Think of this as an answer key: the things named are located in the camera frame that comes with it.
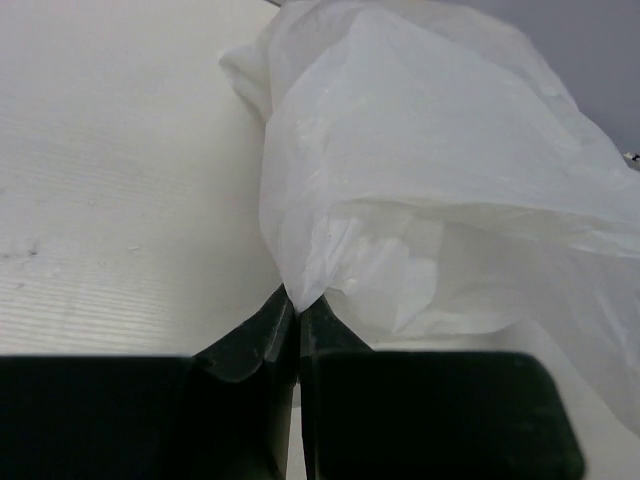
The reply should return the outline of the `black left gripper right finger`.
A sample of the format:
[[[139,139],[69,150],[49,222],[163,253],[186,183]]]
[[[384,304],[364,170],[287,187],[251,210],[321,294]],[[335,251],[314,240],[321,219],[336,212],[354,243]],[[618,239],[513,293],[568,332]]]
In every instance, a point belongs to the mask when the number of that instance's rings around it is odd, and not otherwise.
[[[325,300],[300,317],[310,479],[580,479],[554,380],[504,351],[376,351]]]

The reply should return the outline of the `white translucent plastic bag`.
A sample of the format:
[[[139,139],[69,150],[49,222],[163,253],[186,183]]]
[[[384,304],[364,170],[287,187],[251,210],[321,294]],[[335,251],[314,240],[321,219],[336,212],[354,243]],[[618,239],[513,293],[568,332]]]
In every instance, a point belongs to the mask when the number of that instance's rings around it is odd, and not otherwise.
[[[265,123],[260,229],[298,311],[378,335],[539,326],[639,428],[639,175],[513,26],[290,1],[220,66]]]

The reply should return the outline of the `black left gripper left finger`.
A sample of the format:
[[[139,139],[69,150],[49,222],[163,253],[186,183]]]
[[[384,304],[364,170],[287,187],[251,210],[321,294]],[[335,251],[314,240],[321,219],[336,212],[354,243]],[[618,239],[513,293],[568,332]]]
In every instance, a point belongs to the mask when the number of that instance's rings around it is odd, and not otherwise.
[[[192,356],[5,355],[5,479],[282,479],[295,313],[276,290]]]

